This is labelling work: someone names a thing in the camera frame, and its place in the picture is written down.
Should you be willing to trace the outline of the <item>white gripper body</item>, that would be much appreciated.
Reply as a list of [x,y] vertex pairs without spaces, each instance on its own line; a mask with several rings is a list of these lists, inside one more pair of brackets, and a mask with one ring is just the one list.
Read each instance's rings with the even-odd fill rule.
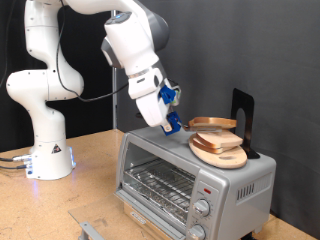
[[179,85],[170,87],[164,85],[152,93],[136,100],[136,104],[146,123],[151,127],[170,123],[173,128],[179,128],[181,122],[177,112],[169,112],[170,104],[178,105],[181,96]]

